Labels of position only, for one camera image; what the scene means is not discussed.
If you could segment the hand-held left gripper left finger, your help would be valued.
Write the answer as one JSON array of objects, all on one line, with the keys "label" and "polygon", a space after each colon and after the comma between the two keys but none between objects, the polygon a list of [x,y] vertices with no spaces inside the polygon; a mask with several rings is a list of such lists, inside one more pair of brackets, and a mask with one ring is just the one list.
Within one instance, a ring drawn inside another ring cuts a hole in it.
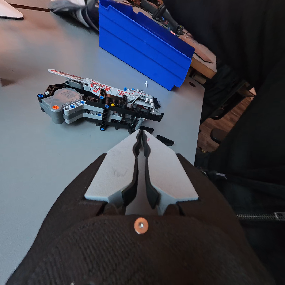
[{"label": "hand-held left gripper left finger", "polygon": [[136,197],[141,130],[136,130],[110,149],[102,161],[85,198],[117,207],[128,206]]}]

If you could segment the black office chair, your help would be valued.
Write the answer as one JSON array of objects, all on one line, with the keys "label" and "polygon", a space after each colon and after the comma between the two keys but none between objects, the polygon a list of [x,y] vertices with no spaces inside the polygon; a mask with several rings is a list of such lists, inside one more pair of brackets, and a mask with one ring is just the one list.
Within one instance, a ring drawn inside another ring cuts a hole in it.
[{"label": "black office chair", "polygon": [[219,129],[219,128],[213,128],[210,133],[210,137],[212,141],[214,141],[217,144],[221,144],[221,142],[224,140],[224,138],[228,135],[228,131]]}]

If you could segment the grey red lego vehicle model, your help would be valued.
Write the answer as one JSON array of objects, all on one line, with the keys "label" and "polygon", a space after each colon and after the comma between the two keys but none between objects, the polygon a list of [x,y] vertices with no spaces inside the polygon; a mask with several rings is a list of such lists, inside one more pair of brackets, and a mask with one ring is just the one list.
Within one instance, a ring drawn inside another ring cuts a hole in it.
[{"label": "grey red lego vehicle model", "polygon": [[64,83],[49,85],[44,93],[37,95],[42,112],[56,124],[85,118],[101,131],[112,126],[132,134],[144,121],[160,122],[164,116],[157,98],[143,90],[126,87],[122,90],[55,69],[48,72],[65,77]]}]

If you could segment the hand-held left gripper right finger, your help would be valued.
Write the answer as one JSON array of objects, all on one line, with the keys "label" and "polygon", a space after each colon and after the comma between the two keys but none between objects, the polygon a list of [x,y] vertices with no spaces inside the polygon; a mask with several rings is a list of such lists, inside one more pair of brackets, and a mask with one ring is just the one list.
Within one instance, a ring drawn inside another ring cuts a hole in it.
[{"label": "hand-held left gripper right finger", "polygon": [[195,201],[199,196],[176,153],[149,132],[143,131],[145,180],[149,204],[162,216],[170,204]]}]

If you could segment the wooden side table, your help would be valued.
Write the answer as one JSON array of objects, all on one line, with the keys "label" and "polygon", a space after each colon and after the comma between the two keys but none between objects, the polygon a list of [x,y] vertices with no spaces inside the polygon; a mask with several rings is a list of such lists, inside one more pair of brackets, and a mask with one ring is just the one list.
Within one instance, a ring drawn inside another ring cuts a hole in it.
[{"label": "wooden side table", "polygon": [[206,78],[211,79],[217,72],[216,56],[188,34],[180,35],[179,38],[195,49],[190,66]]}]

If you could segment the blue plastic bin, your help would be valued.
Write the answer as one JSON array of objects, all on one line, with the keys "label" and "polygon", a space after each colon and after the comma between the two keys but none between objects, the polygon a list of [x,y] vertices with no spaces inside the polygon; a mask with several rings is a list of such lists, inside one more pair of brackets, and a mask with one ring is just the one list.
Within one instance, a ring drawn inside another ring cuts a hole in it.
[{"label": "blue plastic bin", "polygon": [[130,5],[99,1],[99,46],[171,91],[181,87],[195,49]]}]

